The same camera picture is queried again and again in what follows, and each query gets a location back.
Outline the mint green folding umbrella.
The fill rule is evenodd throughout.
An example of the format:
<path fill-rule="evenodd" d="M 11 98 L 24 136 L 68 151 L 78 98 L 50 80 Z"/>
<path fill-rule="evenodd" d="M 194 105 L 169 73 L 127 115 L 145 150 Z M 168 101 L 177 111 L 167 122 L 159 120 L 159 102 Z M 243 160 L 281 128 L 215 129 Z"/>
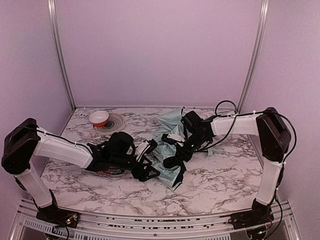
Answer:
<path fill-rule="evenodd" d="M 211 121 L 202 119 L 195 111 L 184 113 L 183 108 L 173 109 L 158 116 L 160 128 L 154 133 L 157 147 L 152 151 L 159 171 L 159 180 L 172 191 L 184 180 L 185 163 L 194 152 L 203 151 L 204 144 L 213 142 Z"/>

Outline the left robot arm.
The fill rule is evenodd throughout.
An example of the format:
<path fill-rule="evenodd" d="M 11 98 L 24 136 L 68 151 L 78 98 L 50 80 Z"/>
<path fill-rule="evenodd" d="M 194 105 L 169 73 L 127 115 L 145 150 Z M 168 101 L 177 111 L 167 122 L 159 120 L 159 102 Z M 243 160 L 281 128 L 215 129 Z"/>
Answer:
<path fill-rule="evenodd" d="M 37 219 L 76 228 L 80 214 L 59 208 L 52 190 L 34 169 L 32 157 L 63 161 L 94 173 L 120 175 L 129 171 L 134 179 L 145 182 L 160 175 L 146 157 L 157 145 L 152 139 L 135 146 L 134 139 L 123 131 L 114 132 L 109 140 L 97 145 L 76 143 L 45 131 L 35 119 L 28 118 L 5 137 L 1 166 L 31 195 Z"/>

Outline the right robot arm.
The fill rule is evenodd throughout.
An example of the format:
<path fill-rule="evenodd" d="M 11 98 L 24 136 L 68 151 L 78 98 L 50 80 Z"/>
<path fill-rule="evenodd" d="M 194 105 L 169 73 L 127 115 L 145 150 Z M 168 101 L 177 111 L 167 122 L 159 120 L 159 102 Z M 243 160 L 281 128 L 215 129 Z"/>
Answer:
<path fill-rule="evenodd" d="M 218 114 L 202 119 L 196 112 L 185 114 L 181 123 L 191 135 L 187 138 L 176 134 L 163 136 L 163 140 L 175 145 L 175 157 L 188 162 L 196 151 L 216 146 L 214 137 L 229 135 L 257 136 L 263 157 L 263 173 L 260 186 L 250 210 L 233 213 L 229 223 L 235 230 L 272 222 L 271 205 L 276 200 L 282 181 L 286 158 L 293 152 L 290 143 L 297 142 L 297 134 L 290 120 L 274 107 L 250 113 Z"/>

